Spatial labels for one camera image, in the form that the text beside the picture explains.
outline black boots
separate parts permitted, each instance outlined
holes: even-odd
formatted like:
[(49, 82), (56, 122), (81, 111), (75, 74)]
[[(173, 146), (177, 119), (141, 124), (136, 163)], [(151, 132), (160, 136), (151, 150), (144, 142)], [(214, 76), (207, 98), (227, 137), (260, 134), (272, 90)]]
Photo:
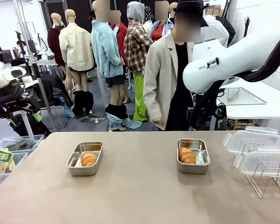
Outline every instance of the black boots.
[(76, 116), (83, 115), (83, 108), (85, 108), (86, 115), (89, 115), (89, 111), (93, 106), (93, 94), (89, 91), (75, 91), (75, 107), (73, 112)]
[(93, 94), (89, 91), (84, 92), (84, 106), (86, 114), (89, 115), (89, 111), (92, 110), (93, 107)]
[(126, 106), (124, 104), (122, 104), (121, 106), (115, 106), (115, 105), (109, 104), (106, 107), (105, 112), (112, 114), (122, 120), (124, 120), (128, 117), (128, 115), (126, 113)]
[(84, 91), (75, 91), (73, 93), (75, 96), (75, 107), (73, 108), (73, 112), (76, 116), (83, 115), (84, 93)]

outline red plaid shirt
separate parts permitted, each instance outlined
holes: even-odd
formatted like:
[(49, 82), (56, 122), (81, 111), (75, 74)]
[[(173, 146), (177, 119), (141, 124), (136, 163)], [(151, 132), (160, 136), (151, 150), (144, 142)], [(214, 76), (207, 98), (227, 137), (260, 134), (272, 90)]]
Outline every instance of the red plaid shirt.
[(129, 19), (124, 46), (127, 67), (131, 72), (139, 72), (144, 69), (146, 54), (153, 43), (153, 40), (144, 31), (142, 21)]

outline beige blazer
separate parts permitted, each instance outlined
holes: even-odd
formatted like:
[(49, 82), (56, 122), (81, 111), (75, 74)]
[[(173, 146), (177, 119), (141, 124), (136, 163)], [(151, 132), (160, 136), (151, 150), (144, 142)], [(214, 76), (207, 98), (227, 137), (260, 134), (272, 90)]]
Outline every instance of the beige blazer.
[[(188, 61), (192, 61), (193, 42), (188, 42)], [(150, 120), (160, 117), (165, 130), (171, 99), (177, 86), (178, 60), (171, 31), (153, 43), (147, 53), (144, 75), (144, 102)]]
[(90, 33), (71, 22), (59, 35), (62, 58), (67, 66), (77, 71), (92, 69), (94, 59), (91, 51)]

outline pastry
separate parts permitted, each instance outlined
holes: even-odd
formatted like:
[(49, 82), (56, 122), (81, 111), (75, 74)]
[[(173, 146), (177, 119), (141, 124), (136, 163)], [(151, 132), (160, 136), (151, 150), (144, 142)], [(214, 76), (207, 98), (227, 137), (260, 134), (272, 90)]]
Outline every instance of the pastry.
[(97, 157), (92, 153), (84, 153), (81, 158), (81, 164), (83, 167), (89, 167), (95, 164)]
[(179, 149), (178, 158), (182, 163), (196, 164), (196, 155), (185, 147)]

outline snack package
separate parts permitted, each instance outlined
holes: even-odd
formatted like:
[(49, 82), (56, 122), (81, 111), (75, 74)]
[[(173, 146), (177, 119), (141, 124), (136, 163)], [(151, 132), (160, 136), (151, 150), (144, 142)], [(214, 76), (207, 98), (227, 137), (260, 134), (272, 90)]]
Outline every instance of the snack package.
[(0, 174), (5, 173), (7, 168), (13, 171), (15, 167), (13, 156), (14, 154), (9, 152), (8, 148), (0, 148)]

